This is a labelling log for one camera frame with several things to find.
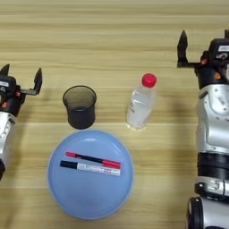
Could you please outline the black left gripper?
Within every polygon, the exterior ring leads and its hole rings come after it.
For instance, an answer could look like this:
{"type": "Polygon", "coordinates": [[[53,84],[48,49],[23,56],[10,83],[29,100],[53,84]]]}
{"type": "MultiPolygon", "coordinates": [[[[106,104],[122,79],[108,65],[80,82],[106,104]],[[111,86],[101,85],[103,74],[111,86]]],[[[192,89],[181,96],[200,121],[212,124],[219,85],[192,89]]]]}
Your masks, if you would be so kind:
{"type": "MultiPolygon", "coordinates": [[[[0,75],[7,76],[9,73],[10,65],[5,65],[0,70],[0,75]]],[[[42,86],[42,70],[38,69],[35,79],[34,79],[34,90],[33,89],[17,89],[16,92],[8,97],[2,105],[0,105],[0,112],[9,113],[18,116],[21,106],[25,101],[26,96],[36,96],[41,89],[42,86]]]]}

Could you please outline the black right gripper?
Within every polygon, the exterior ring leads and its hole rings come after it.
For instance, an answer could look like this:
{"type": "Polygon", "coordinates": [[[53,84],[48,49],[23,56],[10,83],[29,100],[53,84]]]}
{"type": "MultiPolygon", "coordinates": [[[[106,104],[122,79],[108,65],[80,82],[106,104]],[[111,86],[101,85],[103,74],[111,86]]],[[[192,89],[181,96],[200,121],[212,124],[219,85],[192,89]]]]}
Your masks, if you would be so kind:
{"type": "MultiPolygon", "coordinates": [[[[229,38],[229,30],[225,30],[225,38],[229,38]]],[[[197,63],[191,63],[186,57],[187,47],[188,39],[186,32],[183,30],[177,45],[177,67],[193,68],[198,78],[199,89],[214,84],[229,85],[229,80],[226,78],[226,69],[229,64],[229,59],[211,60],[208,51],[204,51],[197,63]]]]}

